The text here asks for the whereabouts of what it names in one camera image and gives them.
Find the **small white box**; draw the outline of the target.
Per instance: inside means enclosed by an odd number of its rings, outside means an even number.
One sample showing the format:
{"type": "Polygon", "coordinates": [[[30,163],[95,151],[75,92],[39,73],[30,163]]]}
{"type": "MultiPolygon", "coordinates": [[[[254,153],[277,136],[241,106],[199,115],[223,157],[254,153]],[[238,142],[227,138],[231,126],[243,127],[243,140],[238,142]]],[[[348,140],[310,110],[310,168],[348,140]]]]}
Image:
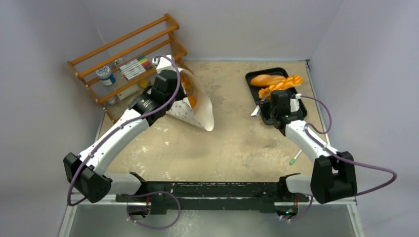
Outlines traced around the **small white box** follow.
{"type": "Polygon", "coordinates": [[[134,93],[136,93],[136,92],[138,92],[138,91],[139,91],[139,86],[138,86],[137,84],[134,84],[134,85],[132,85],[132,86],[130,86],[130,87],[128,87],[128,88],[126,88],[125,90],[123,90],[123,91],[119,92],[119,93],[117,94],[117,97],[118,97],[120,100],[123,100],[123,99],[125,99],[125,98],[127,98],[127,97],[131,96],[132,94],[134,94],[134,93]]]}

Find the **round fake bread roll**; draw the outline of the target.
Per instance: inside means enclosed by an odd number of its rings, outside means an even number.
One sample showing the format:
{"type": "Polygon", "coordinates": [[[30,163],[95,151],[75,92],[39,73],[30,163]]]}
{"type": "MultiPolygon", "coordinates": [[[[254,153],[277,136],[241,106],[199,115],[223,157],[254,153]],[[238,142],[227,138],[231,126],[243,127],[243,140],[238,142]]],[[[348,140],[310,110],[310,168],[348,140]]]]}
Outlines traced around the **round fake bread roll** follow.
{"type": "Polygon", "coordinates": [[[192,95],[192,93],[194,91],[194,85],[193,85],[192,77],[189,76],[185,72],[181,72],[180,75],[181,75],[181,83],[182,83],[182,86],[183,86],[184,90],[186,91],[186,94],[192,95]]]}

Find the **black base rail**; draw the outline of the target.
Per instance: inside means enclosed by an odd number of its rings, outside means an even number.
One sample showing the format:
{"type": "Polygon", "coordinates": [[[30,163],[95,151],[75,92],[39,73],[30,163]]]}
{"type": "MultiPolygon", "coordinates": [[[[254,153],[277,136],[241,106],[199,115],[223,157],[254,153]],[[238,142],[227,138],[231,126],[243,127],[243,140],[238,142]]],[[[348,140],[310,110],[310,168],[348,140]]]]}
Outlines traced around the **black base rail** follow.
{"type": "Polygon", "coordinates": [[[152,215],[169,210],[251,210],[260,213],[284,213],[297,201],[308,201],[302,194],[287,193],[277,182],[186,182],[146,181],[133,195],[120,194],[116,202],[129,207],[144,203],[152,215]]]}

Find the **long fake bread loaf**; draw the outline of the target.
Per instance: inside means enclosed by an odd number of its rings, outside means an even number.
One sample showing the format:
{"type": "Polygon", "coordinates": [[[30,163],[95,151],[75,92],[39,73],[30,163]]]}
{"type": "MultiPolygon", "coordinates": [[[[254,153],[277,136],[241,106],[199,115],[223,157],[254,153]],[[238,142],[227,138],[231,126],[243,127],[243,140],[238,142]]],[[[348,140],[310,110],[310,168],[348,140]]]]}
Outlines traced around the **long fake bread loaf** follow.
{"type": "Polygon", "coordinates": [[[256,87],[267,87],[278,84],[284,79],[286,79],[284,76],[262,74],[252,78],[250,84],[256,87]]]}

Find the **green cap white marker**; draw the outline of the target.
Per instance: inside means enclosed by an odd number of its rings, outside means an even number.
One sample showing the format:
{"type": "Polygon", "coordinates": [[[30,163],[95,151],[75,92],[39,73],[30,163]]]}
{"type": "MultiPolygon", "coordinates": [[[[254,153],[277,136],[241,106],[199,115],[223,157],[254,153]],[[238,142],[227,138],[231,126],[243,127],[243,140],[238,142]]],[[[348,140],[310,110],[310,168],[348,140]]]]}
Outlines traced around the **green cap white marker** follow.
{"type": "Polygon", "coordinates": [[[302,150],[299,150],[295,156],[291,159],[291,161],[289,162],[289,165],[293,165],[295,163],[295,161],[298,159],[298,157],[301,155],[302,150]]]}

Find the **pack of coloured markers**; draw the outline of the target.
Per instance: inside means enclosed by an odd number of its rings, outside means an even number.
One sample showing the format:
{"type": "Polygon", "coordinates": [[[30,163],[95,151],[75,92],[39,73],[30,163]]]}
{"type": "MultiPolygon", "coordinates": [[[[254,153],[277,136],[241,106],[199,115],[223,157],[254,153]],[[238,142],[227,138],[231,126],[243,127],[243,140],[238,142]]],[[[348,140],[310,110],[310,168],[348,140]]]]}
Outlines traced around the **pack of coloured markers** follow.
{"type": "Polygon", "coordinates": [[[154,65],[144,55],[141,55],[120,66],[119,71],[127,80],[131,80],[153,67],[154,65]]]}

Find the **yellow grey eraser block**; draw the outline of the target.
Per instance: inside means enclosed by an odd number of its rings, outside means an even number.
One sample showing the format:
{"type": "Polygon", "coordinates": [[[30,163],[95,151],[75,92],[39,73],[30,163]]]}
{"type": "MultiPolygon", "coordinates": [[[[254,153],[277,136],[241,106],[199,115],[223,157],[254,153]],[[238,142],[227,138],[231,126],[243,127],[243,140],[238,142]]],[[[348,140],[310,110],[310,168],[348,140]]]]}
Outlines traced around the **yellow grey eraser block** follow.
{"type": "Polygon", "coordinates": [[[149,80],[147,80],[147,79],[144,79],[144,80],[142,80],[142,81],[140,81],[139,82],[139,86],[142,88],[142,89],[146,89],[147,87],[149,87],[151,85],[151,82],[149,81],[149,80]]]}

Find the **patterned white paper bag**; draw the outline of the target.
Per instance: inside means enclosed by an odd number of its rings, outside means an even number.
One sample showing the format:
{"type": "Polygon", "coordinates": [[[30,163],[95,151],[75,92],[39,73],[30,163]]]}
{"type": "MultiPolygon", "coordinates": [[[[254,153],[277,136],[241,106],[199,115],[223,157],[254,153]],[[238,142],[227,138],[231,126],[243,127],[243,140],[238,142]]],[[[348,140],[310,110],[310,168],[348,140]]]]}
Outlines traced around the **patterned white paper bag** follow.
{"type": "Polygon", "coordinates": [[[181,101],[175,101],[167,114],[206,131],[212,131],[214,129],[212,102],[205,93],[201,82],[188,69],[180,66],[176,66],[176,68],[179,70],[179,73],[185,72],[192,77],[194,85],[192,96],[196,98],[197,103],[195,107],[191,108],[187,98],[188,94],[186,94],[181,83],[186,97],[181,101]]]}

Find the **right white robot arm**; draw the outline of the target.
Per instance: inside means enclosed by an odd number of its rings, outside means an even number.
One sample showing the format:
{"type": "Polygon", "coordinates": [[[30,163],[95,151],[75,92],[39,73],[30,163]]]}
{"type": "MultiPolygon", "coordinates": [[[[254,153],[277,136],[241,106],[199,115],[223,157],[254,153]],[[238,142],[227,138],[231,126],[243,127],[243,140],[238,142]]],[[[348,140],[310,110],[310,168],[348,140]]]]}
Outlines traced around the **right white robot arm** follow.
{"type": "Polygon", "coordinates": [[[312,161],[310,176],[295,173],[282,176],[278,182],[277,194],[289,201],[296,194],[314,197],[324,204],[355,196],[357,181],[353,156],[330,147],[314,133],[294,107],[299,95],[274,90],[270,97],[270,117],[274,127],[293,141],[312,161]]]}

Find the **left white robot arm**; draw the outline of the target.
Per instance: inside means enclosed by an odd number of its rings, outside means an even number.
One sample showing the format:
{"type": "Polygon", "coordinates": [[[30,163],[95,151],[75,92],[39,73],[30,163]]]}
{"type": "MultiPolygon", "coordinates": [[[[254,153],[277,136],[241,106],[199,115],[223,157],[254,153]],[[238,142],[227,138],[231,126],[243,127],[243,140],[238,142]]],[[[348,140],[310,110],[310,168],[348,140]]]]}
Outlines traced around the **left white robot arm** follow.
{"type": "Polygon", "coordinates": [[[134,138],[163,117],[175,101],[184,97],[184,93],[179,91],[180,86],[178,72],[162,70],[156,75],[154,84],[135,97],[121,118],[93,145],[78,155],[68,153],[64,157],[70,183],[67,196],[70,206],[74,206],[71,201],[73,189],[91,203],[113,194],[126,194],[135,202],[146,199],[147,188],[142,185],[144,179],[138,174],[115,174],[107,169],[134,138]]]}

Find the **orange wooden rack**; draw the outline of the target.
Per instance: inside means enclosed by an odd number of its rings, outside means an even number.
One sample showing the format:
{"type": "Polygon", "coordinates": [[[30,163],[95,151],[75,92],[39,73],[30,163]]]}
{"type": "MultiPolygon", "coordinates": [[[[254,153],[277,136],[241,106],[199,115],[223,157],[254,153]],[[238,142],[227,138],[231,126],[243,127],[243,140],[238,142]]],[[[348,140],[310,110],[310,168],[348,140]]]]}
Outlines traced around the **orange wooden rack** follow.
{"type": "Polygon", "coordinates": [[[102,107],[105,115],[108,116],[112,123],[115,123],[118,119],[110,113],[108,106],[106,105],[106,101],[114,96],[119,95],[121,92],[129,89],[130,87],[137,85],[139,82],[145,80],[147,77],[156,72],[155,66],[152,65],[152,53],[166,45],[169,45],[171,48],[172,58],[176,64],[188,69],[186,64],[183,62],[183,57],[187,55],[187,50],[183,45],[180,44],[174,34],[174,32],[178,29],[179,23],[170,14],[167,13],[163,17],[148,23],[124,36],[121,36],[77,59],[67,61],[67,64],[76,78],[84,84],[95,102],[100,107],[102,107]],[[138,34],[162,23],[164,23],[166,27],[160,32],[134,44],[133,46],[107,58],[106,60],[94,66],[89,67],[82,72],[79,72],[76,69],[76,65],[85,62],[86,60],[98,55],[99,53],[111,49],[112,47],[121,44],[122,42],[131,39],[138,34]],[[97,70],[105,66],[109,66],[111,63],[114,64],[114,67],[111,69],[111,73],[114,75],[123,76],[127,83],[117,89],[113,89],[107,95],[99,97],[91,88],[92,85],[100,82],[99,76],[97,75],[95,78],[90,80],[85,80],[85,78],[91,74],[95,74],[97,70]]]}

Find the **braided fake bread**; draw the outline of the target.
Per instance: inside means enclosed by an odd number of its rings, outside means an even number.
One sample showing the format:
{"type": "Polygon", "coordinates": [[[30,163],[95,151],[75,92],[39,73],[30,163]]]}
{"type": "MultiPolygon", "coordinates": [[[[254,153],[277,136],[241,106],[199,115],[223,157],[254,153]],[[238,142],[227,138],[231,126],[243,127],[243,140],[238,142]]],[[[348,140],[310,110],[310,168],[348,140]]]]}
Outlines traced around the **braided fake bread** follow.
{"type": "Polygon", "coordinates": [[[286,79],[282,80],[278,84],[273,84],[267,87],[260,87],[260,90],[258,91],[258,96],[260,99],[267,99],[270,98],[270,93],[274,90],[287,90],[291,87],[301,85],[302,82],[303,78],[299,75],[286,77],[286,79]]]}

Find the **blue lid jar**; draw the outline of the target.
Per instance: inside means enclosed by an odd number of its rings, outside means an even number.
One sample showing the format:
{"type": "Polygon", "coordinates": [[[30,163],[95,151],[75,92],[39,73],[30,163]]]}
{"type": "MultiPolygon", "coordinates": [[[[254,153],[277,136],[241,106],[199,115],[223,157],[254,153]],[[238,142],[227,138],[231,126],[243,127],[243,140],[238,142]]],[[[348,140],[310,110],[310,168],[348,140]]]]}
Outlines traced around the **blue lid jar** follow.
{"type": "Polygon", "coordinates": [[[112,70],[109,66],[103,66],[96,70],[96,75],[104,86],[111,86],[116,82],[112,70]]]}

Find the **seeded fake bread bun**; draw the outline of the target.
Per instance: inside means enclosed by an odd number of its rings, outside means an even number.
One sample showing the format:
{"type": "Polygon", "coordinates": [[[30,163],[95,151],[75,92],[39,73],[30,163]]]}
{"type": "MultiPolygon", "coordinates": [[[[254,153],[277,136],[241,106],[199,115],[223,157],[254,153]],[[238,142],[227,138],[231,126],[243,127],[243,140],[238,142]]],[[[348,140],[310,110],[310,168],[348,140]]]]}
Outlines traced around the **seeded fake bread bun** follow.
{"type": "Polygon", "coordinates": [[[196,98],[192,95],[188,95],[187,98],[188,98],[188,101],[189,101],[189,104],[190,104],[191,108],[195,107],[195,105],[197,103],[196,98]]]}

